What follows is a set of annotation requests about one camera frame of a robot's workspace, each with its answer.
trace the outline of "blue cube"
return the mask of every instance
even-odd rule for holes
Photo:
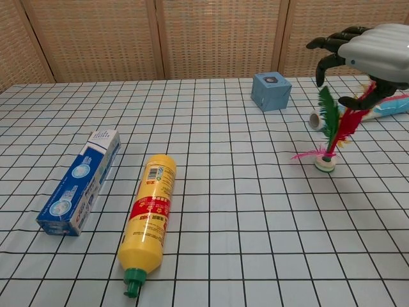
[[[263,112],[285,109],[290,91],[291,83],[278,72],[255,74],[251,99]]]

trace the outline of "bottle label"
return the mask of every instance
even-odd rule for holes
[[[165,165],[147,165],[129,217],[131,231],[124,240],[155,241],[154,244],[160,243],[163,247],[174,176],[172,169]]]
[[[132,235],[145,240],[157,240],[164,245],[171,202],[163,197],[145,197],[134,203],[130,213],[129,227]]]

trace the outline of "woven panel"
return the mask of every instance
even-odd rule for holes
[[[171,79],[270,71],[279,0],[162,0]]]
[[[59,82],[157,78],[145,0],[25,4]]]
[[[12,0],[0,1],[0,29],[0,92],[14,84],[49,82]]]
[[[285,57],[284,75],[310,76],[315,74],[319,60],[328,51],[305,48],[315,37],[329,36],[350,26],[373,27],[386,22],[403,23],[409,13],[408,0],[298,0]],[[332,68],[328,75],[353,74],[350,68]]]

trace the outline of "robot finger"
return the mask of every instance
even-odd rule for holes
[[[338,54],[333,53],[329,56],[322,58],[317,65],[315,71],[315,80],[318,87],[322,86],[325,80],[325,72],[329,68],[345,65],[345,59]]]
[[[358,99],[341,97],[338,99],[338,102],[352,110],[368,110],[379,104],[383,99],[395,94],[397,90],[395,85],[381,79],[373,77],[371,79],[376,80],[376,86],[370,92],[365,93]]]
[[[360,34],[355,33],[347,33],[347,32],[339,32],[330,35],[330,38],[336,38],[338,40],[351,40],[352,38],[359,36]]]
[[[358,34],[361,35],[363,32],[370,30],[371,28],[367,28],[367,27],[348,27],[346,28],[343,32],[344,33],[350,33],[350,34]]]
[[[311,40],[307,44],[308,49],[315,49],[315,48],[321,48],[321,49],[326,49],[330,52],[337,53],[338,49],[340,46],[342,46],[345,43],[348,43],[349,40],[340,40],[337,38],[325,38],[325,37],[317,37],[314,40]]]

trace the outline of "toothpaste box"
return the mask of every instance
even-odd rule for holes
[[[121,147],[115,130],[95,131],[37,216],[49,235],[78,236]]]

